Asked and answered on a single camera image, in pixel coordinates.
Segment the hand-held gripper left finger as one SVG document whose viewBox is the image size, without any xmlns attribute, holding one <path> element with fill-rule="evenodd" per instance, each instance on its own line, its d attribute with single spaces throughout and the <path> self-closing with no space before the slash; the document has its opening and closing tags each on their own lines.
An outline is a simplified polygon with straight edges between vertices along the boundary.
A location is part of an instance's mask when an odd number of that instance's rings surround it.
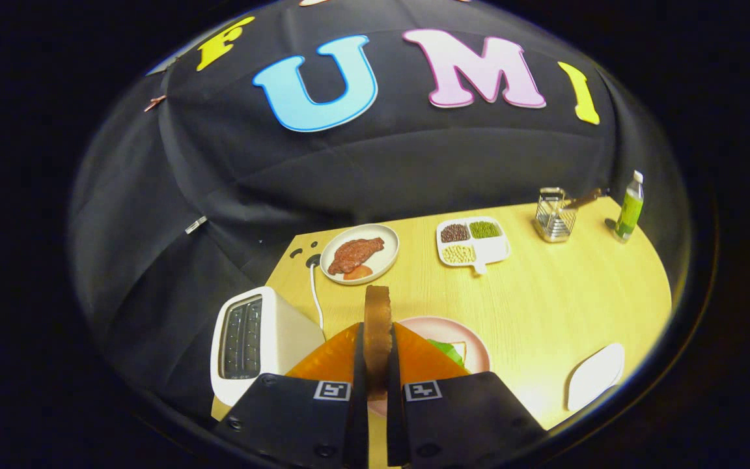
<svg viewBox="0 0 750 469">
<path fill-rule="evenodd" d="M 367 468 L 367 374 L 363 323 L 334 337 L 352 343 L 351 377 L 318 380 L 263 373 L 223 416 L 214 434 L 267 468 Z"/>
</svg>

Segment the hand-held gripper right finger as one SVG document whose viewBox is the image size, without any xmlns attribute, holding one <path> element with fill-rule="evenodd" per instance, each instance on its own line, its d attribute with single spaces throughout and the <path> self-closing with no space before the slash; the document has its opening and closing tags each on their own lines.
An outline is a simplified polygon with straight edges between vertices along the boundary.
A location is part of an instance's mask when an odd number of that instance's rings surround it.
<svg viewBox="0 0 750 469">
<path fill-rule="evenodd" d="M 548 432 L 493 372 L 468 374 L 392 326 L 386 454 L 404 468 L 524 468 Z"/>
</svg>

